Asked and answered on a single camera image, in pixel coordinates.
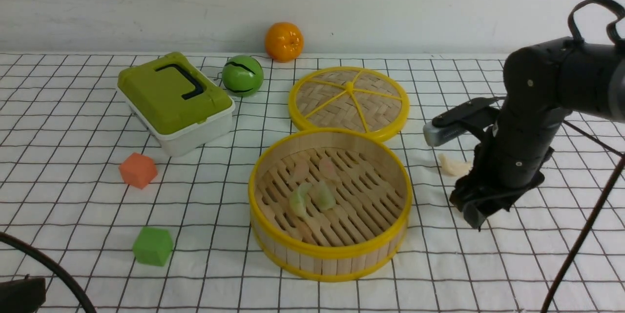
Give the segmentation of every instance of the green lid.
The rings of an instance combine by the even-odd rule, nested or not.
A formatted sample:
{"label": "green lid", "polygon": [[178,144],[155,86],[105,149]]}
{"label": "green lid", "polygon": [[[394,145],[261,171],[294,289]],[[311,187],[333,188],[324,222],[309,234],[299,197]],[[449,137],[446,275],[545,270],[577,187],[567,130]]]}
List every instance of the green lid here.
{"label": "green lid", "polygon": [[232,106],[232,99],[173,52],[119,73],[118,88],[161,135],[169,135]]}

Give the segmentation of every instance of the white plastic container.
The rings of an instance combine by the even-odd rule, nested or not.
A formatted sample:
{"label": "white plastic container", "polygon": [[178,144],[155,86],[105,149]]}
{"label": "white plastic container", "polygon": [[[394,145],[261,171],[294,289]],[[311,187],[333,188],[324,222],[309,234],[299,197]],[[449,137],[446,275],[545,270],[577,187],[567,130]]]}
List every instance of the white plastic container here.
{"label": "white plastic container", "polygon": [[154,129],[152,124],[147,121],[137,107],[132,104],[123,91],[118,87],[116,87],[116,90],[124,98],[125,102],[130,106],[137,117],[139,117],[143,125],[156,137],[165,153],[170,157],[183,156],[203,144],[226,135],[232,128],[232,112],[234,111],[235,103],[230,96],[230,101],[232,101],[230,108],[222,110],[215,115],[211,115],[203,123],[189,125],[183,128],[183,130],[178,130],[169,135],[161,135]]}

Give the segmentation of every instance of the white wall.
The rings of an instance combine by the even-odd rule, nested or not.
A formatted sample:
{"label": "white wall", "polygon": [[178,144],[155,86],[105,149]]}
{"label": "white wall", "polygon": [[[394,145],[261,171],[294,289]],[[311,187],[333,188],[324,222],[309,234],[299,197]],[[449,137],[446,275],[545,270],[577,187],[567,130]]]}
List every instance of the white wall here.
{"label": "white wall", "polygon": [[[266,28],[286,20],[308,53],[491,53],[568,35],[579,1],[0,0],[0,50],[258,52]],[[578,18],[588,40],[605,42],[611,13]]]}

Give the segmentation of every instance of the yellow rim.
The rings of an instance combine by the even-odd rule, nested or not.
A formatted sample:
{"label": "yellow rim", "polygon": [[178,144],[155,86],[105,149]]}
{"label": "yellow rim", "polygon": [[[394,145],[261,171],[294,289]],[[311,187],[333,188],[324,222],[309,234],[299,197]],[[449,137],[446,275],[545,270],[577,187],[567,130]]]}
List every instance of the yellow rim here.
{"label": "yellow rim", "polygon": [[[353,86],[353,83],[356,80],[358,80],[360,75],[362,75],[362,73],[368,73],[368,74],[371,74],[371,75],[375,75],[379,79],[384,80],[385,82],[388,82],[389,84],[391,84],[391,86],[393,86],[393,88],[395,88],[395,90],[397,90],[397,92],[399,93],[399,97],[393,96],[393,95],[387,95],[387,94],[380,93],[380,92],[375,92],[375,91],[363,90],[361,88],[351,88],[351,87],[347,88],[346,86],[342,86],[341,84],[336,84],[336,83],[333,83],[333,82],[325,82],[325,81],[313,79],[314,77],[317,77],[318,75],[321,75],[323,73],[327,73],[329,71],[341,71],[341,70],[357,71],[357,74],[355,75],[355,77],[351,81],[352,86]],[[324,102],[323,104],[320,104],[317,108],[315,108],[313,111],[311,111],[306,116],[304,116],[304,115],[302,115],[301,111],[299,111],[299,109],[297,108],[297,93],[298,93],[299,89],[301,88],[301,86],[303,84],[305,84],[306,82],[314,82],[314,83],[318,83],[318,84],[326,84],[328,86],[341,88],[343,91],[341,93],[335,95],[334,97],[332,97],[328,101]],[[384,128],[381,128],[378,131],[369,131],[369,129],[367,128],[366,121],[364,119],[364,115],[362,114],[362,109],[360,107],[360,104],[358,104],[357,99],[355,99],[355,96],[354,96],[353,92],[368,93],[368,94],[371,94],[371,95],[378,95],[380,97],[386,97],[386,98],[389,98],[389,99],[400,100],[402,102],[402,105],[401,105],[401,109],[399,111],[399,115],[397,115],[397,118],[395,119],[395,121],[393,121],[392,123],[388,124]],[[288,106],[289,106],[289,115],[291,116],[291,120],[293,121],[293,125],[295,125],[295,127],[298,128],[301,131],[311,130],[311,129],[314,129],[314,128],[319,128],[318,126],[315,126],[311,122],[309,122],[308,121],[308,117],[313,115],[317,111],[325,108],[325,106],[327,106],[332,101],[338,99],[339,97],[341,97],[344,94],[348,94],[348,95],[351,96],[351,99],[354,102],[354,105],[355,105],[355,108],[356,108],[356,110],[358,112],[358,115],[360,116],[360,119],[362,121],[362,126],[364,126],[365,134],[368,137],[370,137],[371,139],[374,139],[374,140],[377,140],[377,141],[380,141],[380,142],[384,142],[384,141],[390,139],[391,137],[397,135],[401,131],[402,128],[404,128],[404,126],[406,124],[406,121],[408,120],[408,114],[409,114],[409,111],[410,111],[410,100],[408,99],[408,95],[406,94],[406,91],[404,91],[404,88],[402,86],[400,86],[397,82],[395,82],[395,80],[393,80],[390,77],[388,77],[386,75],[383,75],[382,73],[379,73],[378,71],[375,71],[375,70],[370,70],[370,69],[366,69],[366,68],[358,68],[356,66],[335,66],[335,67],[332,67],[332,68],[325,68],[325,69],[322,69],[322,70],[315,71],[315,72],[313,72],[313,73],[311,73],[309,75],[306,75],[305,77],[303,77],[302,79],[300,79],[298,82],[295,83],[295,85],[291,89],[291,92],[289,93],[289,104],[288,104]]]}
{"label": "yellow rim", "polygon": [[308,280],[315,280],[315,281],[322,281],[322,282],[341,282],[341,281],[356,280],[364,276],[367,276],[371,273],[374,273],[381,267],[384,267],[384,265],[387,264],[389,260],[391,260],[395,254],[397,254],[397,251],[401,247],[401,244],[404,242],[404,239],[406,238],[406,234],[408,233],[408,231],[404,231],[404,234],[401,236],[401,238],[397,242],[397,246],[395,246],[395,248],[393,249],[391,253],[389,253],[389,255],[387,255],[384,259],[380,260],[378,263],[375,263],[373,266],[370,266],[367,269],[364,269],[363,271],[357,271],[355,273],[349,273],[349,274],[344,274],[344,275],[323,275],[323,274],[310,273],[309,271],[303,271],[299,268],[295,268],[293,266],[290,266],[289,264],[286,264],[285,262],[283,262],[283,260],[276,257],[274,253],[271,253],[267,249],[267,247],[265,247],[265,244],[261,242],[261,239],[258,237],[258,233],[256,232],[256,229],[253,226],[252,226],[252,232],[254,232],[254,238],[256,239],[256,243],[258,244],[258,246],[261,247],[261,250],[263,250],[263,253],[265,253],[267,258],[269,258],[272,262],[274,262],[274,264],[288,271],[289,273],[292,273],[295,276],[303,277],[304,279],[308,279]]}
{"label": "yellow rim", "polygon": [[[397,165],[400,166],[402,177],[404,179],[404,182],[406,182],[406,202],[404,202],[404,209],[402,210],[401,214],[397,218],[397,221],[395,221],[395,224],[392,224],[392,226],[386,229],[386,231],[384,231],[381,235],[371,240],[362,242],[360,244],[355,244],[355,245],[341,246],[341,247],[315,246],[315,245],[306,244],[304,242],[295,240],[292,237],[285,235],[284,233],[278,231],[274,226],[272,226],[272,224],[264,217],[261,209],[256,203],[256,197],[255,197],[256,173],[258,172],[259,165],[262,164],[266,156],[269,153],[272,153],[272,151],[280,144],[287,142],[289,140],[292,140],[292,139],[297,139],[298,137],[301,137],[304,135],[310,135],[313,133],[322,133],[322,132],[345,133],[348,135],[361,137],[362,139],[370,140],[371,142],[373,142],[374,144],[377,144],[377,146],[382,148],[386,153],[388,153],[391,156],[391,158],[393,158],[395,163],[397,163]],[[383,246],[391,238],[396,236],[397,233],[399,233],[399,231],[401,230],[402,226],[404,226],[404,224],[408,222],[410,208],[413,204],[413,201],[412,201],[413,187],[412,187],[410,178],[408,177],[408,173],[406,172],[406,169],[404,168],[404,164],[402,164],[400,159],[397,157],[397,155],[395,155],[395,153],[393,153],[393,151],[390,148],[386,147],[381,142],[373,140],[370,137],[367,137],[366,135],[364,135],[363,133],[359,133],[359,132],[355,132],[351,130],[344,130],[340,128],[315,128],[314,130],[299,131],[297,133],[294,133],[293,135],[284,137],[283,139],[279,140],[278,142],[276,142],[275,144],[270,146],[270,148],[268,148],[266,151],[263,152],[261,157],[256,161],[254,169],[252,169],[252,173],[250,175],[250,181],[248,182],[248,196],[250,198],[250,211],[251,211],[252,217],[254,217],[254,219],[257,220],[259,226],[265,231],[265,233],[267,233],[267,235],[270,235],[276,242],[283,245],[284,247],[287,247],[288,249],[297,251],[298,253],[301,253],[301,254],[309,255],[311,257],[315,257],[319,259],[340,259],[340,258],[355,257],[358,255],[368,253],[369,251],[375,250]]]}

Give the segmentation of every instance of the foam cube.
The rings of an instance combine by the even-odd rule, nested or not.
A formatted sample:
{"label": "foam cube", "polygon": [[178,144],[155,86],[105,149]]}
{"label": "foam cube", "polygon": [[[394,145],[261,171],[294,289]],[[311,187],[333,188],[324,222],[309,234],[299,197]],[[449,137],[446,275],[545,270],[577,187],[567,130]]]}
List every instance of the foam cube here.
{"label": "foam cube", "polygon": [[130,186],[145,188],[158,175],[154,160],[134,152],[120,166],[121,179]]}
{"label": "foam cube", "polygon": [[174,250],[174,242],[168,230],[143,227],[132,245],[137,262],[148,266],[162,267]]}

